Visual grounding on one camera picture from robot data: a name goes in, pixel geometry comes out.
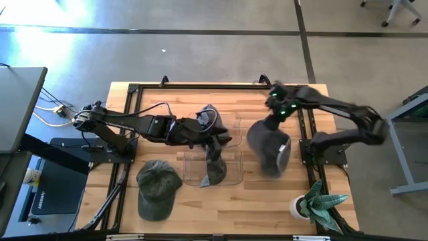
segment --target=black metal frame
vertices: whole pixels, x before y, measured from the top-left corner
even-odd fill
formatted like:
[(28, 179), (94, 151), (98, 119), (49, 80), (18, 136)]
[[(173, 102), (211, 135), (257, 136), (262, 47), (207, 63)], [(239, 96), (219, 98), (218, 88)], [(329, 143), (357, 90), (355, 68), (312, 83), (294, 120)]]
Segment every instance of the black metal frame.
[[(129, 113), (130, 105), (132, 101), (132, 97), (135, 93), (136, 96), (136, 104), (134, 107), (134, 111), (137, 112), (140, 110), (140, 105), (142, 102), (142, 94), (144, 89), (220, 89), (220, 90), (269, 90), (271, 85), (269, 79), (262, 75), (259, 79), (259, 82), (265, 84), (167, 84), (168, 78), (164, 76), (163, 81), (160, 84), (129, 84), (128, 86), (128, 94), (126, 96), (124, 113)], [(314, 120), (314, 113), (312, 110), (308, 110), (310, 130), (312, 136), (316, 133), (316, 124)], [(300, 124), (300, 133), (302, 136), (302, 140), (307, 140), (308, 135), (306, 133), (306, 125), (304, 122), (303, 110), (298, 110), (298, 119)], [(125, 130), (121, 129), (120, 133), (124, 134)], [(112, 168), (112, 174), (110, 176), (110, 184), (108, 186), (108, 197), (113, 191), (117, 191), (119, 188), (119, 199), (118, 205), (116, 209), (114, 223), (111, 229), (108, 229), (108, 218), (110, 216), (110, 206), (103, 206), (101, 209), (105, 208), (104, 215), (102, 217), (100, 230), (78, 230), (70, 233), (61, 233), (61, 234), (44, 234), (37, 236), (26, 236), (26, 237), (13, 237), (13, 238), (5, 238), (5, 240), (105, 240), (107, 235), (120, 234), (119, 228), (122, 220), (122, 211), (124, 205), (124, 197), (126, 193), (126, 184), (128, 181), (128, 174), (130, 170), (130, 163), (125, 163), (124, 165), (124, 175), (123, 179), (118, 183), (121, 183), (119, 187), (116, 182), (119, 163), (114, 163)], [(316, 182), (316, 176), (314, 174), (314, 168), (310, 163), (307, 163), (306, 169), (308, 171), (308, 180), (309, 187), (312, 186)], [(327, 179), (324, 171), (323, 165), (318, 163), (318, 172), (320, 174), (320, 178), (323, 182), (323, 192), (328, 194), (327, 187)], [(340, 235), (334, 231), (325, 230), (320, 224), (316, 223), (317, 236), (329, 236), (331, 240), (408, 240), (401, 238), (392, 238), (392, 237), (384, 237), (384, 236), (373, 236), (367, 235), (362, 232), (356, 231), (352, 229), (346, 221), (340, 216), (338, 211), (335, 208), (330, 210), (330, 215), (335, 218), (339, 227), (343, 230), (344, 235)], [(193, 240), (196, 238), (204, 237), (208, 240), (293, 240), (298, 235), (240, 235), (240, 234), (224, 234), (224, 235), (214, 235), (214, 234), (144, 234), (145, 240), (160, 240), (160, 239), (177, 239), (177, 240)]]

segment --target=wooden table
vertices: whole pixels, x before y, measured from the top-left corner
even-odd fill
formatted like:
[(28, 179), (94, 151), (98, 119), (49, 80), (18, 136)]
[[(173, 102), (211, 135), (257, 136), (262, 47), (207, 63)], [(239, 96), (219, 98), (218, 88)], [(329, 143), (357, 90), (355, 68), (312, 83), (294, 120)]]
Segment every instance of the wooden table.
[[(106, 108), (123, 112), (128, 84), (129, 82), (112, 83)], [(312, 84), (311, 87), (328, 95), (325, 84)], [(245, 141), (248, 128), (268, 114), (264, 106), (267, 93), (265, 90), (144, 90), (141, 109), (167, 101), (178, 117), (188, 116), (210, 103), (221, 114), (238, 112), (243, 135), (239, 145), (243, 158), (243, 181), (238, 185), (217, 185), (206, 188), (184, 184), (177, 192), (173, 212), (167, 220), (161, 222), (143, 220), (137, 211), (136, 174), (138, 170), (149, 160), (162, 159), (168, 161), (183, 177), (183, 155), (188, 147), (168, 147), (139, 138), (137, 158), (128, 178), (120, 232), (315, 234), (315, 225), (311, 225), (306, 220), (293, 218), (288, 207), (290, 200), (304, 195), (309, 189), (306, 168), (300, 161), (298, 141), (301, 136), (297, 114), (293, 114), (280, 126), (292, 138), (290, 162), (281, 178), (272, 180), (262, 175), (259, 160)], [(167, 111), (165, 107), (158, 107), (147, 114), (167, 114)], [(318, 131), (336, 132), (331, 114), (315, 110), (314, 115)], [(104, 202), (111, 169), (112, 164), (105, 163), (89, 174), (76, 228), (87, 224)], [(349, 195), (344, 203), (337, 206), (337, 210), (350, 226), (358, 230), (358, 221), (345, 173), (336, 166), (325, 166), (325, 170), (330, 193)], [(116, 204), (113, 203), (109, 224), (112, 223), (115, 213)]]

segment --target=concrete floor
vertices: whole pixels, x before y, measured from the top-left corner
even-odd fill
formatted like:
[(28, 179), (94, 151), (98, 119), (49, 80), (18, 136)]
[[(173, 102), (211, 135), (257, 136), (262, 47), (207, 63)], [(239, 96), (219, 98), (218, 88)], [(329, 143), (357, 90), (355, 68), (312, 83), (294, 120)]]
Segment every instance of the concrete floor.
[[(388, 28), (381, 21), (389, 1), (359, 6), (360, 0), (300, 0), (307, 31), (428, 32), (428, 21), (400, 9)], [(428, 11), (428, 2), (415, 2)], [(0, 24), (110, 29), (224, 29), (298, 31), (293, 0), (45, 0), (11, 1)], [(425, 38), (309, 37), (317, 83), (332, 97), (369, 104), (388, 115), (427, 84)], [(0, 62), (47, 66), (45, 88), (76, 106), (105, 100), (112, 81), (251, 82), (262, 73), (272, 80), (308, 83), (300, 36), (130, 35), (44, 33), (21, 27), (0, 31)], [(53, 123), (63, 120), (42, 113)], [(339, 129), (349, 121), (336, 119)], [(78, 137), (73, 127), (50, 128), (33, 118), (28, 133), (48, 141)], [(382, 147), (353, 145), (348, 156), (351, 189), (360, 229), (368, 234), (427, 239), (427, 192), (392, 197), (405, 184), (388, 140)], [(43, 225), (9, 225), (8, 236), (65, 232), (72, 215), (43, 217)]]

